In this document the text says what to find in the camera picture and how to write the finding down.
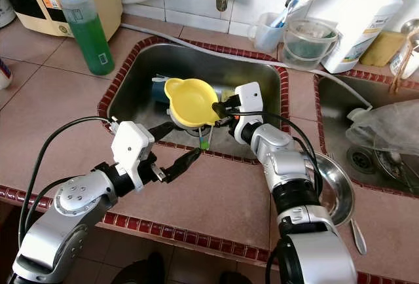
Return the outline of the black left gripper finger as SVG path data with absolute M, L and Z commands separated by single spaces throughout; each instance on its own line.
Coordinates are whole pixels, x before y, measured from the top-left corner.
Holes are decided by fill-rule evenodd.
M 186 152 L 185 154 L 181 155 L 173 164 L 168 167 L 164 168 L 164 181 L 165 183 L 170 183 L 174 179 L 177 179 L 180 175 L 184 174 L 191 165 L 200 158 L 202 154 L 202 149 L 200 147 L 195 147 L 195 149 Z
M 152 136 L 153 141 L 161 141 L 163 137 L 176 129 L 177 124 L 168 120 L 167 122 L 149 128 L 149 133 Z

